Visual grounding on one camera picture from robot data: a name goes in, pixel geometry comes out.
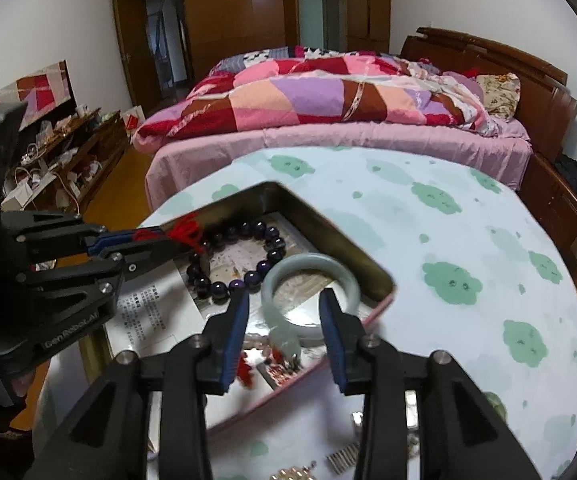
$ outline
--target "dark purple bead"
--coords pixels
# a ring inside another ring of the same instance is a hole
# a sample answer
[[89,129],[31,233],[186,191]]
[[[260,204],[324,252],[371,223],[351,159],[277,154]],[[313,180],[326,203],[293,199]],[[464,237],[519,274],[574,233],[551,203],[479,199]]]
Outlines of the dark purple bead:
[[262,260],[257,264],[257,272],[259,272],[262,280],[268,274],[268,271],[273,268],[273,264],[267,262],[266,260]]
[[255,270],[249,270],[244,275],[244,283],[251,292],[257,292],[262,284],[262,277]]
[[242,280],[233,280],[231,283],[228,284],[228,290],[232,292],[238,288],[246,288],[246,283]]
[[200,276],[195,280],[195,292],[200,300],[210,296],[210,280],[206,276]]
[[240,236],[242,238],[250,238],[252,235],[252,225],[250,222],[242,222],[240,224]]
[[208,240],[204,240],[200,244],[200,247],[204,250],[204,253],[208,254],[208,256],[213,254],[213,244],[211,244],[211,242],[209,242]]
[[224,235],[221,233],[215,233],[211,237],[211,241],[213,242],[213,247],[216,248],[217,251],[221,251],[223,248],[226,247],[226,242],[224,241]]
[[279,238],[280,237],[280,230],[273,226],[273,225],[269,225],[266,228],[266,232],[264,233],[264,238],[266,238],[267,240],[274,240],[275,238]]
[[210,295],[214,301],[225,301],[228,299],[228,287],[224,282],[213,282],[210,286]]
[[268,251],[268,254],[266,255],[266,259],[273,265],[280,263],[283,257],[284,257],[284,251],[277,249]]
[[266,224],[261,220],[255,222],[252,226],[252,235],[257,238],[257,240],[263,240],[266,234]]
[[273,250],[282,250],[285,251],[286,250],[286,242],[284,241],[284,238],[274,238],[273,240],[267,240],[266,243],[264,244],[264,247],[266,248],[267,251],[273,251]]
[[237,227],[235,226],[230,226],[226,228],[226,234],[224,235],[224,238],[226,238],[226,241],[230,244],[234,244],[240,237],[240,233],[237,230]]
[[190,264],[186,269],[186,275],[188,276],[188,279],[191,281],[191,283],[194,282],[196,278],[202,276],[203,272],[200,264]]

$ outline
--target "pink bed sheet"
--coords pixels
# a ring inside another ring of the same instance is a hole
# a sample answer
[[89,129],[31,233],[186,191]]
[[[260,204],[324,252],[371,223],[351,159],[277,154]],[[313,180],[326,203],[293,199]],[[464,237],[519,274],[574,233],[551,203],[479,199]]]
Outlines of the pink bed sheet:
[[392,123],[301,124],[196,137],[158,150],[146,174],[146,195],[154,211],[178,191],[235,158],[287,146],[364,146],[436,156],[476,168],[518,189],[532,153],[528,139],[516,120],[504,123],[499,137],[482,137],[448,126]]

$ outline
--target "floral pillow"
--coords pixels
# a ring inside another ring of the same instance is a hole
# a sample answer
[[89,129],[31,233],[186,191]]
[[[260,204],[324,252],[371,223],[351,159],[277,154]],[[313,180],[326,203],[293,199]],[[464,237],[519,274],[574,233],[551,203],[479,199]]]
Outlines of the floral pillow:
[[517,75],[478,75],[477,84],[484,91],[484,107],[492,116],[510,121],[515,115],[521,93]]

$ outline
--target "colorful comforter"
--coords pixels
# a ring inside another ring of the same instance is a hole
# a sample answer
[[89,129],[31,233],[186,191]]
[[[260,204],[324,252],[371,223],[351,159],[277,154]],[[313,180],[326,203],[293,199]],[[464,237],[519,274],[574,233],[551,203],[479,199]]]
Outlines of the colorful comforter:
[[483,104],[450,76],[394,57],[328,55],[218,65],[188,98],[158,112],[138,135],[187,139],[313,123],[386,121],[497,134]]

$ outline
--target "beaded bracelet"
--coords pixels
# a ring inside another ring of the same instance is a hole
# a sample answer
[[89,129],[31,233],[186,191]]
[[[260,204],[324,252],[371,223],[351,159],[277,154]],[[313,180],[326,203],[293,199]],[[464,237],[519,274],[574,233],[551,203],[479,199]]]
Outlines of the beaded bracelet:
[[250,292],[260,290],[262,281],[268,271],[279,263],[286,255],[286,241],[280,236],[280,230],[275,226],[267,226],[259,220],[255,223],[242,222],[239,226],[229,226],[223,232],[218,231],[210,240],[203,240],[200,247],[204,253],[211,256],[215,251],[222,251],[226,244],[234,244],[240,238],[246,240],[254,237],[256,240],[266,240],[266,259],[257,263],[256,270],[244,274],[244,280],[233,280],[228,286],[224,282],[211,282],[200,265],[201,254],[190,255],[190,265],[186,269],[188,283],[195,287],[198,298],[204,300],[209,296],[217,304],[224,303],[230,297],[230,292],[237,288],[248,288]]

